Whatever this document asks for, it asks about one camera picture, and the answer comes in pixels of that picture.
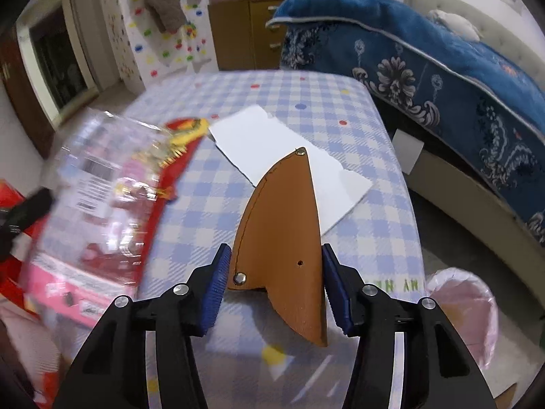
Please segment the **blue floral bed blanket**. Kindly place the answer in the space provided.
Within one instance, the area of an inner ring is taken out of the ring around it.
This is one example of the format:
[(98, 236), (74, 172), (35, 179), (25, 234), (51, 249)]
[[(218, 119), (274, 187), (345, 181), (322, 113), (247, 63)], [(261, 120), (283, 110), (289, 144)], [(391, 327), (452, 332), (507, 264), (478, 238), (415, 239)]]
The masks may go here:
[(544, 238), (544, 93), (518, 65), (397, 0), (284, 0), (283, 69), (354, 78), (461, 156)]

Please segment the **clear pink toy packaging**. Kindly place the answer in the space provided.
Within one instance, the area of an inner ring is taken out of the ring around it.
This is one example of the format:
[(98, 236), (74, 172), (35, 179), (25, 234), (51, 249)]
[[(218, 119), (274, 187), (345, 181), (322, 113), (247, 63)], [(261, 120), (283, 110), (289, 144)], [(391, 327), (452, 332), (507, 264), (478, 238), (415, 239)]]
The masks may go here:
[(172, 133), (89, 110), (54, 158), (53, 207), (26, 268), (27, 292), (91, 327), (138, 289), (145, 240)]

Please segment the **grey upholstered bed frame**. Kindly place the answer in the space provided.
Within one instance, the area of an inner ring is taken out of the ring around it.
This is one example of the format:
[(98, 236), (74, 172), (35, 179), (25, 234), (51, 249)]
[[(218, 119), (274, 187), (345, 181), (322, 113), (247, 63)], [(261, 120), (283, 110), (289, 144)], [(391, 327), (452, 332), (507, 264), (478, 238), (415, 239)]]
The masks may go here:
[[(422, 15), (439, 9), (468, 19), (483, 43), (544, 83), (544, 36), (528, 9), (515, 12), (500, 0), (404, 0)], [(438, 135), (386, 102), (378, 103), (384, 122), (423, 140), (424, 151), (409, 187), (461, 224), (492, 250), (538, 300), (544, 298), (544, 248), (526, 223), (467, 159)]]

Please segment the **red plastic stool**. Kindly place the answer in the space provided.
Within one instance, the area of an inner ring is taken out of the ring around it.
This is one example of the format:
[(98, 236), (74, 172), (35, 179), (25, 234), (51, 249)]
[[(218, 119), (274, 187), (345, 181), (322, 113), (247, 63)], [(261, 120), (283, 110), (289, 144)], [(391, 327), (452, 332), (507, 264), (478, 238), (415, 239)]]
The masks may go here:
[(1, 263), (1, 406), (50, 408), (58, 391), (59, 353), (27, 295), (24, 262)]

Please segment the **brown wooden door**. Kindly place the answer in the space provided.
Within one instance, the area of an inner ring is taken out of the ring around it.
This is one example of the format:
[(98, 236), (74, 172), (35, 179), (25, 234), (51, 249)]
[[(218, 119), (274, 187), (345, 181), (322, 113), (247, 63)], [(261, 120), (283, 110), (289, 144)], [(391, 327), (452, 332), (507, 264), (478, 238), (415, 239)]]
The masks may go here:
[(48, 159), (55, 130), (30, 84), (15, 27), (1, 35), (1, 77), (23, 129), (40, 156), (44, 160)]

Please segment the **brown wooden drawer cabinet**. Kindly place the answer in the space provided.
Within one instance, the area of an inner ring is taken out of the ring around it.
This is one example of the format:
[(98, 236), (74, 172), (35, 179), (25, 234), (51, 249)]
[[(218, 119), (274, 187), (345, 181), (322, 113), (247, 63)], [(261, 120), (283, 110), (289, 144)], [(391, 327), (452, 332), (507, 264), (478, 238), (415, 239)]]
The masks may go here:
[(225, 0), (209, 5), (220, 71), (278, 69), (286, 27), (266, 23), (284, 0)]

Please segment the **polka dot white cabinet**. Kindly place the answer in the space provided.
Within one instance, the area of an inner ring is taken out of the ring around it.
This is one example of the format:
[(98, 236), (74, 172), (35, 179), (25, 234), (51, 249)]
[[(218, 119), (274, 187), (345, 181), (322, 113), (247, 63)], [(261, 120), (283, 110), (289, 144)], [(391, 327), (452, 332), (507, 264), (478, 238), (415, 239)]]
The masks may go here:
[(175, 33), (159, 30), (144, 0), (101, 0), (120, 78), (140, 94), (177, 72), (219, 70), (209, 0), (179, 0), (188, 23)]

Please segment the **brown leather sheath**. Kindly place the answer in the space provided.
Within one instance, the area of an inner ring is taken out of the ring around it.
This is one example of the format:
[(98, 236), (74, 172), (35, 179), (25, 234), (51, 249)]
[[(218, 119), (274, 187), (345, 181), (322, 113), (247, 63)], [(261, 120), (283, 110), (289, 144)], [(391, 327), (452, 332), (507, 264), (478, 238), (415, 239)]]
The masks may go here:
[(304, 147), (274, 164), (255, 187), (239, 223), (227, 287), (264, 290), (298, 335), (325, 347), (322, 240)]

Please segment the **white pillow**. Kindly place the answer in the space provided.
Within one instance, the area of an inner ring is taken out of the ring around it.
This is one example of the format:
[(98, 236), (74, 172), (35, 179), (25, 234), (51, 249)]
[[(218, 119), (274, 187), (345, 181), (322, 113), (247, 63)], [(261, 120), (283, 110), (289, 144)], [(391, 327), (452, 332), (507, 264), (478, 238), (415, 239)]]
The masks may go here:
[(441, 24), (450, 32), (468, 42), (479, 42), (482, 38), (479, 30), (466, 18), (440, 9), (432, 9), (427, 18), (436, 24)]

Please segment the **pink trash bag bin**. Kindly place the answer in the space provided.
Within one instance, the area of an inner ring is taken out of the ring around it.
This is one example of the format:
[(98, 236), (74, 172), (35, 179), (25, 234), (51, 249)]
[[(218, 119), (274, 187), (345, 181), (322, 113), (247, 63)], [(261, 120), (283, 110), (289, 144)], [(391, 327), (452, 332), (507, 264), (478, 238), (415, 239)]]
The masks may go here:
[(436, 271), (426, 283), (481, 370), (492, 363), (499, 338), (499, 310), (489, 286), (478, 275), (457, 268)]

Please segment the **checkered blue tablecloth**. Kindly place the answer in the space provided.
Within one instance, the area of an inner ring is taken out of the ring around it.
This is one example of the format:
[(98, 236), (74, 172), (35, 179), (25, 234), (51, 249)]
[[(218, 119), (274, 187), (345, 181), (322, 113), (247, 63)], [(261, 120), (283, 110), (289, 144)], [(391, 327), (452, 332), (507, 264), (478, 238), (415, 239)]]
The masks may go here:
[(140, 288), (180, 309), (175, 284), (232, 248), (203, 337), (164, 342), (153, 320), (109, 323), (80, 349), (59, 408), (339, 408), (358, 340), (332, 317), (322, 245), (391, 297), (422, 297), (424, 265), (406, 182), (368, 91), (298, 71), (169, 78), (125, 116), (161, 126), (210, 120), (160, 220)]

